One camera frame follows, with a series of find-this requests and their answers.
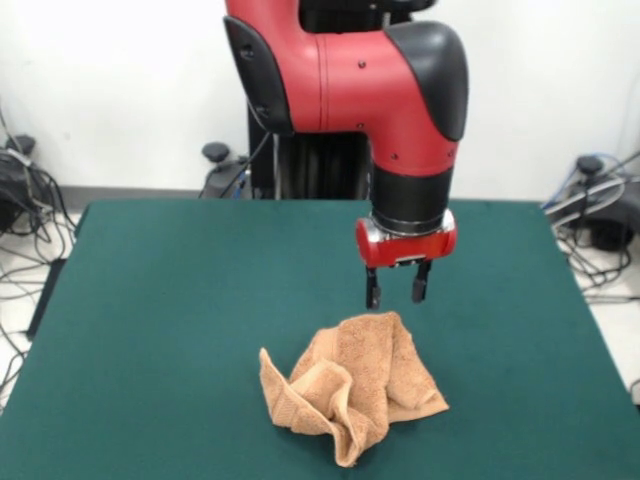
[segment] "cable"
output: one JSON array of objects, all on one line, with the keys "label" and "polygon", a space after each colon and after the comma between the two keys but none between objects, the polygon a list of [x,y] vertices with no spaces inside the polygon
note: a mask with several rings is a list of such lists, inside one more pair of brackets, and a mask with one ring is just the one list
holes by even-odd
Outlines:
[{"label": "cable", "polygon": [[7,252],[10,255],[15,255],[16,257],[24,258],[25,260],[29,260],[30,262],[33,262],[33,263],[43,263],[42,261],[38,260],[35,257],[31,257],[29,255],[25,255],[24,253],[16,252],[15,250],[11,250],[11,249],[9,249],[7,247],[4,247],[2,245],[0,245],[0,250],[2,250],[3,252]]},{"label": "cable", "polygon": [[16,146],[16,148],[20,151],[20,153],[24,153],[22,151],[22,145],[20,145],[15,137],[13,135],[11,135],[11,131],[9,130],[9,127],[7,126],[7,122],[4,118],[4,113],[2,111],[2,99],[0,99],[0,123],[2,124],[2,128],[4,130],[4,133],[7,135],[7,137],[9,138],[9,140],[11,140],[13,142],[13,144]]},{"label": "cable", "polygon": [[9,346],[18,354],[22,355],[22,351],[16,346],[15,343],[13,343],[13,340],[11,340],[11,337],[9,336],[9,334],[7,333],[7,331],[4,329],[4,326],[2,325],[2,320],[0,320],[0,334],[2,336],[2,338],[4,338],[7,343],[9,344]]},{"label": "cable", "polygon": [[600,153],[600,152],[596,152],[596,153],[592,153],[591,156],[594,157],[598,157],[600,159],[606,159],[606,160],[611,160],[613,163],[616,164],[616,166],[622,170],[623,173],[627,173],[627,169],[625,168],[625,166],[622,164],[622,162],[620,161],[620,159],[618,157],[615,157],[614,155],[611,155],[609,153]]},{"label": "cable", "polygon": [[571,181],[571,179],[573,178],[573,176],[577,171],[578,169],[574,165],[569,171],[569,173],[567,174],[567,176],[565,177],[564,181],[560,184],[560,187],[558,187],[558,190],[556,190],[556,192],[553,195],[551,195],[551,198],[546,203],[542,204],[540,208],[544,210],[546,208],[553,206],[554,202],[558,199],[558,197],[562,194],[562,192],[567,188],[567,185],[569,185],[569,182]]},{"label": "cable", "polygon": [[640,179],[640,177],[633,177],[631,179],[623,179],[623,178],[616,178],[613,180],[608,180],[606,182],[602,182],[599,183],[598,185],[595,185],[591,188],[589,188],[589,190],[587,192],[581,192],[578,193],[576,195],[573,195],[569,198],[567,198],[566,200],[555,204],[554,206],[545,209],[544,213],[546,213],[547,215],[551,215],[553,213],[556,213],[559,210],[562,210],[563,208],[568,207],[569,205],[573,205],[576,202],[579,202],[580,200],[582,200],[585,196],[587,195],[593,195],[594,193],[598,193],[598,192],[602,192],[604,190],[610,189],[610,188],[614,188],[617,187],[619,185],[622,185],[625,182],[630,182],[630,181],[638,181]]},{"label": "cable", "polygon": [[[231,190],[231,187],[233,187],[233,185],[236,183],[236,181],[238,181],[238,179],[247,171],[247,169],[251,166],[251,163],[255,160],[255,158],[258,156],[258,154],[262,151],[264,146],[267,144],[267,141],[269,140],[269,138],[271,138],[271,134],[270,133],[266,133],[265,136],[260,141],[260,143],[258,144],[258,146],[256,147],[256,149],[254,150],[254,152],[251,154],[251,156],[247,160],[247,163],[233,177],[233,180],[231,180],[231,182],[229,182],[229,184],[225,187],[225,189],[222,191],[222,193],[220,194],[220,196],[218,198],[224,198],[224,196],[227,194],[227,192],[229,192],[229,190]],[[205,190],[207,189],[207,185],[209,185],[209,181],[211,180],[211,178],[213,177],[213,175],[215,173],[216,173],[215,170],[212,170],[211,172],[209,172],[209,174],[207,175],[207,178],[205,179],[204,186],[202,187],[202,190],[200,190],[200,193],[198,194],[198,198],[202,198],[202,196],[204,195]]]},{"label": "cable", "polygon": [[33,304],[35,305],[36,299],[33,297],[33,295],[40,293],[42,291],[42,289],[37,290],[35,292],[31,292],[29,290],[27,290],[26,288],[24,288],[22,285],[20,285],[19,283],[15,282],[14,280],[11,280],[11,278],[9,278],[9,274],[7,274],[7,272],[4,270],[4,267],[2,266],[2,263],[0,263],[0,272],[2,272],[4,278],[6,278],[7,280],[9,280],[9,282],[11,282],[11,284],[13,286],[15,286],[16,288],[22,290],[24,292],[23,295],[18,295],[18,296],[13,296],[13,297],[0,297],[0,300],[18,300],[20,298],[24,298],[25,296],[29,296],[31,297],[31,301],[33,302]]},{"label": "cable", "polygon": [[597,205],[594,205],[593,207],[589,207],[583,212],[572,213],[570,215],[562,217],[560,220],[556,220],[552,224],[553,228],[561,227],[569,222],[572,222],[573,220],[576,220],[578,218],[584,218],[585,215],[591,215],[592,213],[599,212],[600,210],[604,210],[605,208],[613,205],[618,200],[620,200],[620,198],[622,198],[622,195],[624,194],[624,191],[625,191],[625,183],[620,184],[618,192],[616,192],[615,195],[612,195],[611,198],[609,198],[608,200],[602,203],[599,203]]},{"label": "cable", "polygon": [[615,167],[611,167],[608,170],[605,170],[604,172],[602,172],[600,175],[598,175],[601,178],[606,178],[608,177],[611,173],[614,173],[617,170],[620,170],[621,168],[624,168],[626,165],[629,165],[631,162],[640,159],[640,150],[633,153],[629,158],[627,158],[626,160],[623,160],[622,162],[620,162],[619,165],[616,165]]}]

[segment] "white floor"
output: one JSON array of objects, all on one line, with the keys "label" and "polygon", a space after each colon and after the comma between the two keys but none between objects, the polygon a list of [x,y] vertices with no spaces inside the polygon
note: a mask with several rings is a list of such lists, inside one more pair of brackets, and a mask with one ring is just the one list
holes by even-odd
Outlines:
[{"label": "white floor", "polygon": [[[51,245],[42,244],[41,252],[48,258],[56,258],[61,252],[61,242],[56,231],[49,226],[54,241]],[[70,240],[65,236],[67,252],[70,250]],[[20,238],[15,236],[0,237],[0,249],[7,248],[24,255],[37,257],[34,250],[33,238]],[[601,289],[598,294],[607,295],[640,295],[640,240],[636,240],[632,246],[632,256],[635,261],[614,284]],[[602,252],[590,251],[588,258],[602,266],[614,266],[618,257]],[[17,257],[16,255],[0,251],[0,266],[5,272],[16,268],[33,266],[32,261]],[[24,271],[11,275],[14,281],[44,282],[47,276],[47,267],[39,267],[34,270]],[[37,291],[42,288],[42,283],[22,284],[29,291]],[[7,278],[0,280],[0,297],[9,298],[24,294],[24,291],[15,285],[8,283]],[[35,304],[39,293],[16,300],[3,300],[0,298],[0,322],[4,329],[10,333],[15,345],[22,351],[28,351],[30,345],[21,333],[26,330],[31,322],[35,310]],[[640,379],[640,302],[632,302],[621,305],[593,305],[591,310],[600,327],[609,351],[618,368],[621,379],[627,389]],[[6,339],[0,339],[0,383],[12,357],[14,350]],[[18,358],[14,362],[13,371],[20,366]],[[0,393],[0,409],[6,405],[13,383]],[[634,389],[634,401],[640,404],[640,386]]]}]

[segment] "green table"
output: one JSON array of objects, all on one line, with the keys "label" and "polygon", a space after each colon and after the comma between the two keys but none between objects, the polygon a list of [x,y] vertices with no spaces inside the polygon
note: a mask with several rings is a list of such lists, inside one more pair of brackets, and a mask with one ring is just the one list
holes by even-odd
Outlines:
[{"label": "green table", "polygon": [[271,425],[258,350],[289,372],[362,313],[367,205],[92,205],[0,418],[0,479],[640,479],[640,417],[543,215],[452,207],[427,303],[413,271],[380,279],[451,410],[345,470],[329,437]]}]

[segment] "crumpled towel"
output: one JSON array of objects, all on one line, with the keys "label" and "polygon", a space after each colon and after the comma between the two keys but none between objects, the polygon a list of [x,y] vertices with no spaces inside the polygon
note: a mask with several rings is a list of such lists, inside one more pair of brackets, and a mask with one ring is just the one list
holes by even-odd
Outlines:
[{"label": "crumpled towel", "polygon": [[287,380],[260,350],[260,381],[274,425],[331,434],[336,463],[352,467],[389,424],[448,410],[394,312],[318,331]]}]

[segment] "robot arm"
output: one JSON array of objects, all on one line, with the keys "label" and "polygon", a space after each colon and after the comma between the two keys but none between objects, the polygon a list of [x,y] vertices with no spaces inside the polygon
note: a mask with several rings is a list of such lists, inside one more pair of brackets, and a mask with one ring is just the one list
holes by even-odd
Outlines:
[{"label": "robot arm", "polygon": [[436,22],[312,34],[300,26],[299,0],[226,3],[236,66],[265,130],[369,138],[372,212],[356,227],[367,307],[379,305],[379,267],[418,264],[412,297],[422,301],[431,261],[456,241],[447,205],[468,99],[458,36]]}]

